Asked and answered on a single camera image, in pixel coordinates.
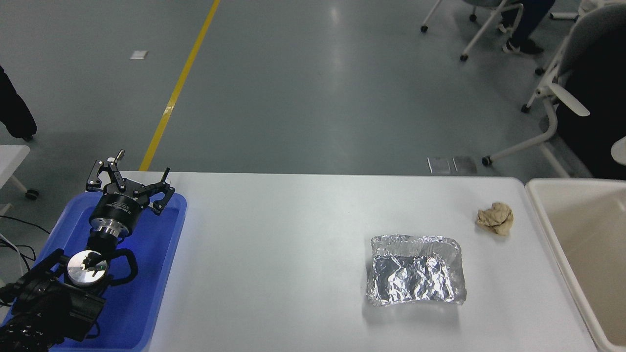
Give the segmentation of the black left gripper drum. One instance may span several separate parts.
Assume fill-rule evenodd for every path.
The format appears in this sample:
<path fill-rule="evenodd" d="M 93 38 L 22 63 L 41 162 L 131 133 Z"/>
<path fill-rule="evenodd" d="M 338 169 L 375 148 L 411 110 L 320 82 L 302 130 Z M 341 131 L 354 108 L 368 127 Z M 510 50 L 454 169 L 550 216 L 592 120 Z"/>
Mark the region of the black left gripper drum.
<path fill-rule="evenodd" d="M 94 229 L 116 222 L 126 230 L 134 230 L 142 211 L 142 205 L 133 198 L 121 194 L 105 194 L 89 217 L 89 223 Z"/>

